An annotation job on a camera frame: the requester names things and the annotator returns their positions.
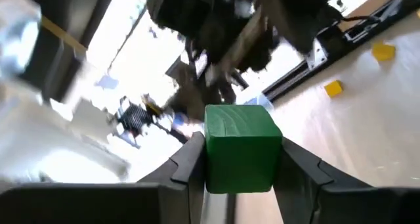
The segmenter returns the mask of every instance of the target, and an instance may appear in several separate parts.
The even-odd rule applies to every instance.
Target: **table surface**
[[[374,186],[420,187],[420,19],[403,19],[274,103],[285,137]],[[371,44],[396,46],[377,62]],[[329,98],[324,86],[340,80]],[[237,222],[281,223],[274,193],[238,196]]]

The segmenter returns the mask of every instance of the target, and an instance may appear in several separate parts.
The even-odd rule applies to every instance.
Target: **yellow block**
[[[335,80],[326,85],[325,90],[327,91],[328,96],[335,97],[343,92],[343,88],[341,87],[340,81]]]
[[[392,60],[395,57],[395,47],[383,43],[374,43],[372,55],[377,61]]]

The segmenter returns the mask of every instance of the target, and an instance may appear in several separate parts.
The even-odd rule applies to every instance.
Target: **green wooden block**
[[[259,105],[205,108],[206,187],[210,193],[266,192],[271,189],[282,132]]]

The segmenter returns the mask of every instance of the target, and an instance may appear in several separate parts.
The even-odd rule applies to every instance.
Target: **wall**
[[[64,129],[67,121],[39,105],[31,90],[18,90],[19,95],[10,85],[0,89],[0,108],[14,102],[8,110],[0,110],[0,175],[21,177],[42,169],[55,176],[59,171],[67,175],[60,176],[61,181],[90,183],[115,183],[125,175],[128,168],[123,160],[68,133]],[[103,175],[89,177],[86,173]]]

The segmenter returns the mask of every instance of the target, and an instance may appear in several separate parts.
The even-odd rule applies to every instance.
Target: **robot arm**
[[[418,223],[418,189],[375,188],[284,139],[274,190],[285,224]],[[0,195],[2,223],[200,223],[205,139],[135,184],[44,183]]]

